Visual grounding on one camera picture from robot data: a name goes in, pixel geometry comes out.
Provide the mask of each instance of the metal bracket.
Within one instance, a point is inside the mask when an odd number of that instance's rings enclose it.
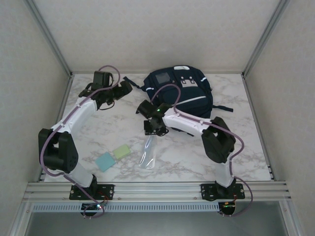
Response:
[[[243,185],[236,183],[229,190],[229,193],[222,197],[218,191],[215,183],[204,183],[200,185],[201,197],[203,200],[214,201],[214,200],[234,200],[234,199],[245,199]]]
[[[115,187],[115,185],[113,185],[113,184],[98,184],[94,199],[95,200],[104,200],[107,197],[108,200],[113,200],[114,187]],[[71,186],[69,199],[70,200],[90,200],[75,185]]]

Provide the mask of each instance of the blue sponge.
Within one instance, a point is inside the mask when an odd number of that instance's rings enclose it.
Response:
[[[96,159],[95,163],[97,164],[99,169],[102,172],[104,172],[115,164],[115,160],[112,158],[112,156],[108,152],[106,152],[102,156],[100,156],[98,159]]]

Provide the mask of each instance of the marble surface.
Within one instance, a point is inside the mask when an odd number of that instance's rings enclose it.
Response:
[[[123,74],[137,84],[142,85],[146,74]],[[247,100],[240,75],[207,74],[213,88],[214,104],[234,108],[234,112],[213,109],[211,118],[224,119],[231,131],[245,142],[244,151],[233,159],[233,172],[244,180],[270,180],[265,157],[259,141],[256,126]],[[93,80],[93,75],[75,75],[65,113],[72,108],[78,94]],[[94,175],[98,181],[214,181],[215,168],[205,154],[201,137],[191,137],[184,132],[169,131],[164,137],[157,137],[156,163],[151,170],[138,166],[142,157],[143,145],[148,136],[144,135],[143,120],[135,114],[138,105],[148,99],[145,92],[133,88],[133,91],[108,111],[97,111],[82,130],[74,137],[79,153],[79,162]],[[104,173],[95,160],[120,145],[127,144],[131,154]],[[235,150],[240,148],[237,141]],[[46,176],[45,181],[66,181],[64,178]]]

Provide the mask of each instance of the enclosure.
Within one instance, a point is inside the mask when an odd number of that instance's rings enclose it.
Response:
[[[315,235],[313,0],[4,0],[0,18],[3,235]],[[135,111],[148,96],[133,88],[74,138],[81,165],[115,185],[103,218],[81,217],[89,201],[69,200],[71,183],[45,174],[38,133],[106,64],[140,85],[164,67],[204,73],[214,104],[234,109],[211,118],[245,142],[233,171],[253,193],[246,213],[222,218],[218,202],[202,199],[200,185],[216,177],[198,137],[169,131],[155,166],[139,168],[147,137]],[[100,171],[95,160],[123,144],[131,154]],[[244,193],[237,211],[251,200]]]

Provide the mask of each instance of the green sponge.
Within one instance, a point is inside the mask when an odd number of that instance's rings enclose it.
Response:
[[[113,150],[113,153],[117,159],[121,159],[130,153],[130,149],[127,144],[121,145],[119,148]]]

